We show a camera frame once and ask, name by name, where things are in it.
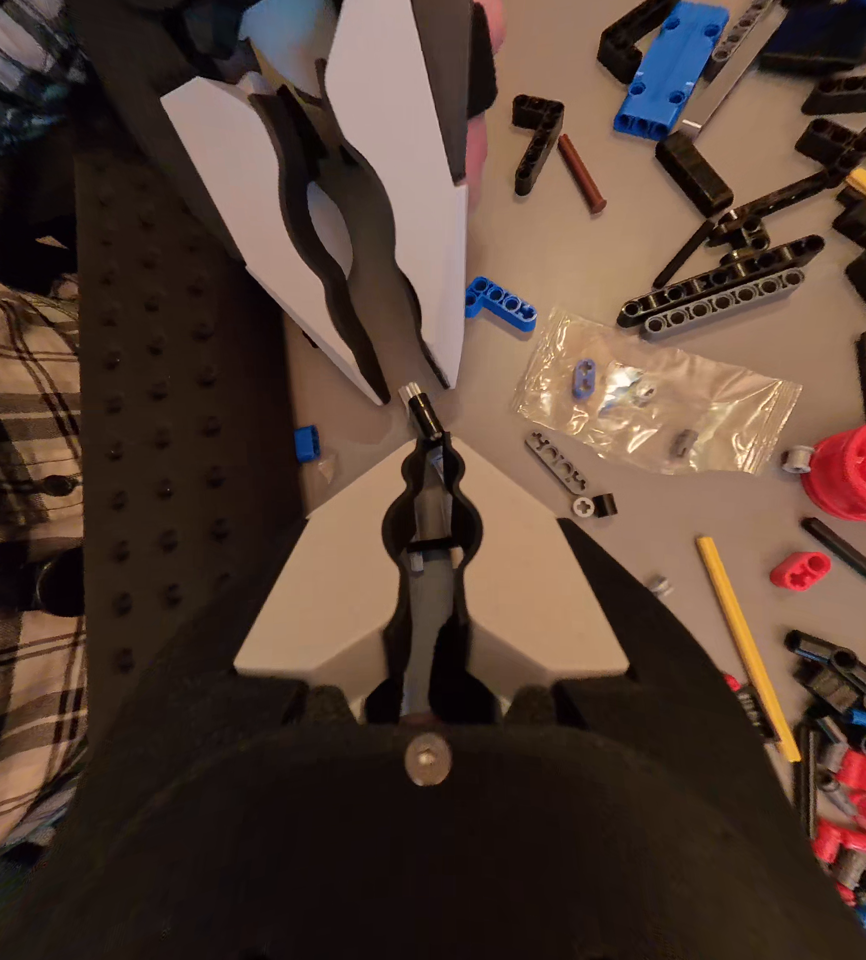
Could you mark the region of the brown axle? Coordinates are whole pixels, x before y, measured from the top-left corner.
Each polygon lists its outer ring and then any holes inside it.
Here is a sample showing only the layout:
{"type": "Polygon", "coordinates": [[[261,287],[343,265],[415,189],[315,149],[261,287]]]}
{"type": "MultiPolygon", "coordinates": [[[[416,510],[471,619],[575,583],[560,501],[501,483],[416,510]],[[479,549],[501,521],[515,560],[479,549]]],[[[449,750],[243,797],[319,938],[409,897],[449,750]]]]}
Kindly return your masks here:
{"type": "Polygon", "coordinates": [[[603,213],[607,207],[607,200],[589,173],[572,140],[565,133],[559,135],[558,150],[590,214],[596,216],[603,213]]]}

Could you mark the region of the black studded panel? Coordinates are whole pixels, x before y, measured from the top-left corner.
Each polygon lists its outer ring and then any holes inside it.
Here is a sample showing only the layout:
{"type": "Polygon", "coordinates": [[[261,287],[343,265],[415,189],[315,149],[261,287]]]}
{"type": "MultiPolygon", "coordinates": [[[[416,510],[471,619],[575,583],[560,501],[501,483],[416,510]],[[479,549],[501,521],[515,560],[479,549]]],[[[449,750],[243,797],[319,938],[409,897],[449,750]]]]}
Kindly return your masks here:
{"type": "Polygon", "coordinates": [[[93,747],[174,638],[231,669],[305,515],[284,316],[160,102],[205,69],[183,6],[69,3],[93,747]]]}

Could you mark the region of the grey desk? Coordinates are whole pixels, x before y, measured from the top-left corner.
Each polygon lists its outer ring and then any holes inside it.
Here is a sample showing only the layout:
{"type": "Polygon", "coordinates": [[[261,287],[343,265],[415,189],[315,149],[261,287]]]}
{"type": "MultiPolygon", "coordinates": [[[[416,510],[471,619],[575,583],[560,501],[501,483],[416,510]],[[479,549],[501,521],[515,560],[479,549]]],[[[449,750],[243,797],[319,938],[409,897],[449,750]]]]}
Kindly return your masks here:
{"type": "MultiPolygon", "coordinates": [[[[488,277],[521,294],[538,309],[538,325],[525,335],[487,313],[470,320],[458,388],[426,386],[443,422],[461,440],[555,511],[568,509],[565,492],[526,450],[524,437],[535,426],[512,409],[535,338],[557,308],[614,328],[621,305],[650,288],[700,224],[697,211],[655,160],[654,144],[613,129],[625,88],[596,61],[596,48],[607,25],[633,6],[506,2],[499,97],[487,117],[487,169],[470,221],[466,275],[488,277]],[[520,93],[564,103],[561,134],[570,137],[606,198],[603,213],[590,214],[558,144],[533,191],[515,194],[515,172],[532,137],[511,123],[512,101],[520,93]]],[[[583,527],[640,582],[668,578],[674,588],[663,601],[670,611],[721,670],[742,676],[742,661],[695,543],[699,536],[713,538],[792,722],[807,699],[795,679],[797,658],[784,648],[789,630],[846,646],[866,663],[862,577],[830,555],[829,574],[808,591],[782,589],[769,579],[792,553],[828,553],[799,526],[810,516],[866,555],[866,523],[817,509],[799,478],[778,464],[785,450],[864,421],[855,344],[866,332],[866,307],[844,275],[857,248],[831,227],[839,209],[825,193],[767,220],[775,243],[807,234],[825,238],[799,292],[671,341],[691,354],[801,385],[762,474],[654,474],[606,461],[576,439],[561,440],[594,483],[594,493],[613,494],[617,502],[618,515],[583,527]]]]}

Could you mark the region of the black block with grey pins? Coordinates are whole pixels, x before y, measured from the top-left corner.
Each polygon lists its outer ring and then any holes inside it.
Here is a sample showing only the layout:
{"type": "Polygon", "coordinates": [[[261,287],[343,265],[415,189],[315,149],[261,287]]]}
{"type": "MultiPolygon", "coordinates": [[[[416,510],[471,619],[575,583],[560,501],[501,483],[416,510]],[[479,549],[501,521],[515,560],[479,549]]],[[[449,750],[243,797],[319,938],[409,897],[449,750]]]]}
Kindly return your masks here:
{"type": "Polygon", "coordinates": [[[398,393],[418,446],[426,454],[440,449],[449,432],[440,421],[427,392],[411,381],[400,386],[398,393]]]}

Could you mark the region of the blue angled beam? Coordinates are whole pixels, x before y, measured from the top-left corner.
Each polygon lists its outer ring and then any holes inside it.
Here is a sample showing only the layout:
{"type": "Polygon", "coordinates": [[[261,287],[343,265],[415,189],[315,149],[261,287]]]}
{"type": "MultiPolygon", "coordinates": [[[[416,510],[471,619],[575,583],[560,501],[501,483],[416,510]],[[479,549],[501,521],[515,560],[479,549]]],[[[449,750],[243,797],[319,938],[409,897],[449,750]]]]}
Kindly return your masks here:
{"type": "Polygon", "coordinates": [[[483,310],[519,332],[531,333],[536,327],[535,306],[485,276],[477,276],[466,288],[464,317],[476,318],[483,310]]]}

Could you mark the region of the long grey flat beam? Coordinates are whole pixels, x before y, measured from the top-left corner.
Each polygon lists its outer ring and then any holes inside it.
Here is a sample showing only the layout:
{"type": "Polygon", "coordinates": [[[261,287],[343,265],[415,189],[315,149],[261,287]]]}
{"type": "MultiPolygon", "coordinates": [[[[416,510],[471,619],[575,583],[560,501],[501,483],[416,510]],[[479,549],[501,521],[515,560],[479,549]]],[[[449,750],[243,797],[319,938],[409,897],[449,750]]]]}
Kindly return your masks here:
{"type": "Polygon", "coordinates": [[[679,117],[675,130],[696,140],[753,66],[782,23],[785,12],[775,1],[754,1],[727,28],[703,69],[701,85],[679,117]]]}

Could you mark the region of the plaid shirt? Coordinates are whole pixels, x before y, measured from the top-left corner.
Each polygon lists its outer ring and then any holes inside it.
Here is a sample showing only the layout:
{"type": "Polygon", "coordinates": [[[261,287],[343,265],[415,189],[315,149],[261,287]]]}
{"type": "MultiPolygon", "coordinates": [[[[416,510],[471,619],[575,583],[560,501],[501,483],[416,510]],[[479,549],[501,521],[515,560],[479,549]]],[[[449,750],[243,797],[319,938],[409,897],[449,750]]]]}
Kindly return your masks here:
{"type": "Polygon", "coordinates": [[[82,535],[70,107],[87,83],[65,2],[0,2],[0,848],[65,789],[86,730],[84,616],[31,594],[82,535]]]}

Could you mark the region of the blue panel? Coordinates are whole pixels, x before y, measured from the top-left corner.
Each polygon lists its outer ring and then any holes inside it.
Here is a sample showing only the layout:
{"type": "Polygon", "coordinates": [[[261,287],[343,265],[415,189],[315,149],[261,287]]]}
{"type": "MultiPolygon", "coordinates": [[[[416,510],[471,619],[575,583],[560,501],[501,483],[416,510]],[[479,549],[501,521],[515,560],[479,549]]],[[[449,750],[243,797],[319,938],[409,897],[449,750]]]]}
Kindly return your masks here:
{"type": "Polygon", "coordinates": [[[728,19],[724,6],[678,2],[663,24],[638,43],[642,63],[614,129],[653,141],[665,139],[677,126],[728,19]]]}

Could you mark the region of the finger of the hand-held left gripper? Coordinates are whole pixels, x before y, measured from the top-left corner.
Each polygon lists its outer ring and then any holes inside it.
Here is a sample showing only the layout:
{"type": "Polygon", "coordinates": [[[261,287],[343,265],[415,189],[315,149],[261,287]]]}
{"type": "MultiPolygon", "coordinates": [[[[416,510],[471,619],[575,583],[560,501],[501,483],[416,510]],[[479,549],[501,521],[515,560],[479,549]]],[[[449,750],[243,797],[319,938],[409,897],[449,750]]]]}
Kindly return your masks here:
{"type": "Polygon", "coordinates": [[[443,143],[414,5],[343,2],[323,70],[343,144],[377,176],[393,222],[393,259],[410,283],[418,338],[440,384],[463,352],[467,187],[443,143]]]}
{"type": "Polygon", "coordinates": [[[350,292],[348,228],[286,95],[196,77],[161,104],[247,272],[371,402],[389,403],[350,292]]]}

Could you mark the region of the long black axle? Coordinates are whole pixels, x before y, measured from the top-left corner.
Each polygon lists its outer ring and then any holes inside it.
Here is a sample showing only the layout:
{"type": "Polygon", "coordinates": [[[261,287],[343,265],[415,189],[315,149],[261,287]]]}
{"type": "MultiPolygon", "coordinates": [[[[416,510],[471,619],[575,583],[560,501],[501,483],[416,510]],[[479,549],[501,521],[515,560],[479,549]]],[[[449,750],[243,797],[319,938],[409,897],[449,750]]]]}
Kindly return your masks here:
{"type": "Polygon", "coordinates": [[[837,559],[866,581],[866,555],[835,533],[816,517],[808,516],[799,521],[799,526],[837,559]]]}

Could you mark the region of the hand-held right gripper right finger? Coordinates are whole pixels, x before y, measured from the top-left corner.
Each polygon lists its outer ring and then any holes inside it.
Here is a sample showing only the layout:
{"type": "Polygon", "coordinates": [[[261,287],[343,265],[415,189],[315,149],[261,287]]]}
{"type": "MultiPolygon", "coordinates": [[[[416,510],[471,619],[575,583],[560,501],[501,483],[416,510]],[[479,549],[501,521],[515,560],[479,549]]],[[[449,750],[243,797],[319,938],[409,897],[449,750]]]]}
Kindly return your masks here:
{"type": "Polygon", "coordinates": [[[525,687],[621,677],[630,661],[555,512],[459,438],[443,444],[453,606],[440,716],[491,722],[525,687]]]}

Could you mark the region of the black angled beam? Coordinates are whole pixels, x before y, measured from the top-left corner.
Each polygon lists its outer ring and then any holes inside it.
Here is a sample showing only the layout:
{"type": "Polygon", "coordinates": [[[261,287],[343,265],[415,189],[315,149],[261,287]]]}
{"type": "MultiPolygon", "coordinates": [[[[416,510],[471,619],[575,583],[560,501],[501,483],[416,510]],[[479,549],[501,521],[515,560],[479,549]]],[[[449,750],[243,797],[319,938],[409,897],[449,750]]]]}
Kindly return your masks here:
{"type": "Polygon", "coordinates": [[[530,144],[514,176],[514,192],[528,196],[549,157],[557,146],[565,114],[564,103],[520,93],[512,101],[511,123],[532,133],[530,144]]]}

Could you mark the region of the short black beam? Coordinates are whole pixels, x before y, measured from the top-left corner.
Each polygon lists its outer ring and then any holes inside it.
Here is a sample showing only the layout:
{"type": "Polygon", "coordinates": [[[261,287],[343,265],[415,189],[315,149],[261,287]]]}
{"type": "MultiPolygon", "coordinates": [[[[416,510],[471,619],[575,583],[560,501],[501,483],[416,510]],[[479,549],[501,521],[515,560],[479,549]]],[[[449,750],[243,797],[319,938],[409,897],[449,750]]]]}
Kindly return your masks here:
{"type": "Polygon", "coordinates": [[[655,157],[704,218],[713,218],[733,207],[732,189],[683,131],[658,142],[655,157]]]}

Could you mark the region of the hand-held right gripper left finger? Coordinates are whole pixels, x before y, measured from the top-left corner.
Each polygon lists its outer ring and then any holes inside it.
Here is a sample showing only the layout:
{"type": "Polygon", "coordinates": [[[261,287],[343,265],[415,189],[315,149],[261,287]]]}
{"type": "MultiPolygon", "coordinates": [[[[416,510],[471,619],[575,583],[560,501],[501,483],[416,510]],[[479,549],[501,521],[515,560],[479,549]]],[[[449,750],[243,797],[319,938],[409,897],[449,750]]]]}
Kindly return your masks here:
{"type": "Polygon", "coordinates": [[[335,687],[370,722],[400,719],[421,488],[422,443],[408,441],[309,514],[235,656],[239,675],[335,687]]]}

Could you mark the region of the clear zip bag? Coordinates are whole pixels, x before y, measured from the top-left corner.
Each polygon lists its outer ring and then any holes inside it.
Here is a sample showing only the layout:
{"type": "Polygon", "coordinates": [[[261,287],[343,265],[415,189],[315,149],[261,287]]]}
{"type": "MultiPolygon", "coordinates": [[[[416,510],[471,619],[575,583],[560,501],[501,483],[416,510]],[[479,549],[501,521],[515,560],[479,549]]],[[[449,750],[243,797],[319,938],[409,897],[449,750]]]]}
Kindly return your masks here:
{"type": "Polygon", "coordinates": [[[801,390],[557,308],[535,338],[512,409],[622,466],[671,476],[757,475],[772,460],[801,390]],[[589,400],[576,401],[572,374],[583,358],[596,363],[596,389],[589,400]],[[628,399],[640,378],[657,384],[655,399],[644,407],[628,399]],[[672,442],[686,428],[699,439],[688,459],[674,461],[672,442]]]}

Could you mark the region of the person's left hand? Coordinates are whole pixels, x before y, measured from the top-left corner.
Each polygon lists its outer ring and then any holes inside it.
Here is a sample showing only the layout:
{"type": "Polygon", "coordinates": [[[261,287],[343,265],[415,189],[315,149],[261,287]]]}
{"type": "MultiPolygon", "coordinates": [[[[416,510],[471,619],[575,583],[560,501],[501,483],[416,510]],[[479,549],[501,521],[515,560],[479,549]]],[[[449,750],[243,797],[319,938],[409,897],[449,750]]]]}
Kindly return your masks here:
{"type": "Polygon", "coordinates": [[[502,1],[471,3],[471,40],[468,70],[465,182],[467,209],[473,213],[482,193],[487,162],[486,113],[497,97],[495,60],[507,35],[502,1]]]}

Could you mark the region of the black bent beam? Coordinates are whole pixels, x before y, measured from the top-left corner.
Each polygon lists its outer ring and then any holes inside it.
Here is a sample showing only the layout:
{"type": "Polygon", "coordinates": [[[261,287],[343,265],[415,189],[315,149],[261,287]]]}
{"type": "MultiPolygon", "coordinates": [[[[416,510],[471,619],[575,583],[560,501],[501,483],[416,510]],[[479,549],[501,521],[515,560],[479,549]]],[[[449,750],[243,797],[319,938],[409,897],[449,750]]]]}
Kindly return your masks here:
{"type": "Polygon", "coordinates": [[[598,63],[619,83],[632,84],[643,58],[638,43],[663,24],[677,3],[643,1],[610,24],[600,37],[598,63]]]}

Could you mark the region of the red oval connector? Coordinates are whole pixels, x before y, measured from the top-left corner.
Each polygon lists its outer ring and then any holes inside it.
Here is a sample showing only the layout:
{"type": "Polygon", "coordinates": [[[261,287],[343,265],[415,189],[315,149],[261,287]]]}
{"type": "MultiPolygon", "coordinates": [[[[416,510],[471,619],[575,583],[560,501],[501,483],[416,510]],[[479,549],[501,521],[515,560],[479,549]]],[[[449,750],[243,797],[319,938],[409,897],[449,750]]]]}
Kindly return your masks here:
{"type": "Polygon", "coordinates": [[[770,572],[770,582],[777,588],[802,593],[821,582],[831,569],[832,560],[823,552],[798,551],[770,572]]]}

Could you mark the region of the dark grey thin beam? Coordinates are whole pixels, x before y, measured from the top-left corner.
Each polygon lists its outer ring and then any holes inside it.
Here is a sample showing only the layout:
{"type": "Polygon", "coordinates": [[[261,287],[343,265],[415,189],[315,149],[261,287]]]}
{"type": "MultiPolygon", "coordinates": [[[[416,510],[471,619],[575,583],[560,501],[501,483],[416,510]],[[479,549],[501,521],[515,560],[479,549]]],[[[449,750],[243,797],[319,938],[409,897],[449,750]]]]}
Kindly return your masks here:
{"type": "Polygon", "coordinates": [[[524,443],[535,454],[536,458],[546,465],[546,468],[569,491],[573,498],[587,496],[588,481],[586,477],[548,436],[541,431],[533,431],[526,436],[524,443]]]}

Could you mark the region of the thin black beam with grey pins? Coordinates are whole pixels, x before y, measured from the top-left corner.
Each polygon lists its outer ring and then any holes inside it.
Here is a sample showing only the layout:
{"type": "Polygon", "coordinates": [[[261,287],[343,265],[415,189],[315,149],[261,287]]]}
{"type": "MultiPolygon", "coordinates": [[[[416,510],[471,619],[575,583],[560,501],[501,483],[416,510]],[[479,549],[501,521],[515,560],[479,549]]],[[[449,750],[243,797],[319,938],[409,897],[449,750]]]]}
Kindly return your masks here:
{"type": "Polygon", "coordinates": [[[415,539],[407,544],[404,552],[412,577],[422,575],[427,563],[435,560],[449,560],[453,570],[458,569],[464,560],[463,546],[452,536],[415,539]]]}

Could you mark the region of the grey holed beam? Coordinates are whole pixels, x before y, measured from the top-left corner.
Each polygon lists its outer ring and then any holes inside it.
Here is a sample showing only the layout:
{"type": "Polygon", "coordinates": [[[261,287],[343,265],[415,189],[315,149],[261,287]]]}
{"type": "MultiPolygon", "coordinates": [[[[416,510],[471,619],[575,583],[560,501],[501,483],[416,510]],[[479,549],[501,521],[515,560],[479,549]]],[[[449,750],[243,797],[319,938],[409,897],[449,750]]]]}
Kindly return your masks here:
{"type": "Polygon", "coordinates": [[[671,307],[646,320],[639,337],[647,343],[658,343],[733,319],[761,306],[772,306],[797,293],[806,279],[806,272],[802,269],[779,270],[722,293],[671,307]]]}

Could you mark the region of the pile of small mixed pins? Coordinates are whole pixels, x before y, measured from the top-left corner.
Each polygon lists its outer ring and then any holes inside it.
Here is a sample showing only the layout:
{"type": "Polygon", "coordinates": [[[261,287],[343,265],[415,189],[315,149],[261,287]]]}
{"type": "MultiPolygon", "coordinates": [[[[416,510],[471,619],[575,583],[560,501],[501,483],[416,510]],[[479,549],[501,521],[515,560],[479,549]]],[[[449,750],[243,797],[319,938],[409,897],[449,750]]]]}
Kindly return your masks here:
{"type": "MultiPolygon", "coordinates": [[[[789,722],[802,755],[792,764],[794,804],[815,858],[866,930],[866,664],[798,630],[786,645],[811,697],[799,724],[789,722]]],[[[726,679],[760,738],[778,748],[751,682],[726,679]]]]}

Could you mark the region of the black link rod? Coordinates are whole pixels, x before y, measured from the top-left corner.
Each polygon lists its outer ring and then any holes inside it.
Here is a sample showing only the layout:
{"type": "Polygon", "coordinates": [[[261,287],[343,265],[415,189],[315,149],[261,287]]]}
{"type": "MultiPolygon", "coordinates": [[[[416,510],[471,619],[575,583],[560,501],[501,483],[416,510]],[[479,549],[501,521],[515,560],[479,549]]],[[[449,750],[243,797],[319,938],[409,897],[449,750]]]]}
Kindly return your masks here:
{"type": "Polygon", "coordinates": [[[729,246],[729,251],[720,261],[723,265],[762,253],[771,242],[764,226],[765,218],[808,200],[824,190],[840,186],[847,175],[845,169],[825,169],[750,203],[727,210],[718,220],[703,221],[655,278],[653,289],[659,290],[668,284],[703,244],[713,247],[723,244],[729,246]]]}

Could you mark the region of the long yellow axle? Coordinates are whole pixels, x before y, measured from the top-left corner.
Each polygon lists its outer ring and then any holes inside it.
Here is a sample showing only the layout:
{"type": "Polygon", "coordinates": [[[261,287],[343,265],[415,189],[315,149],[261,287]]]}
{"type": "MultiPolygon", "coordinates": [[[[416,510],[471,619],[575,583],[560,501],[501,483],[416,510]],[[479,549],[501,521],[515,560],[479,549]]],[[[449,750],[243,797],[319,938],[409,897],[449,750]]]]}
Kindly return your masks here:
{"type": "Polygon", "coordinates": [[[709,535],[696,537],[695,543],[751,685],[775,731],[777,747],[786,762],[799,763],[802,755],[797,738],[786,719],[719,550],[709,535]]]}

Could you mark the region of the long black beam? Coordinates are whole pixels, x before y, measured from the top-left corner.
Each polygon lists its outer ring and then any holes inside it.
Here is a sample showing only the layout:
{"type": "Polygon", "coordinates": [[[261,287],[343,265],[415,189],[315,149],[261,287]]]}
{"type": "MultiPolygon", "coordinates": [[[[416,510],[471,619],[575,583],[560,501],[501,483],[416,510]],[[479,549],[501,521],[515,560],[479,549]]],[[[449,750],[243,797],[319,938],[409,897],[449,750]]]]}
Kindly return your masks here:
{"type": "Polygon", "coordinates": [[[825,246],[823,235],[809,234],[769,249],[756,250],[715,269],[702,271],[626,301],[616,318],[616,325],[621,330],[634,329],[668,309],[724,294],[777,271],[805,267],[825,246]]]}

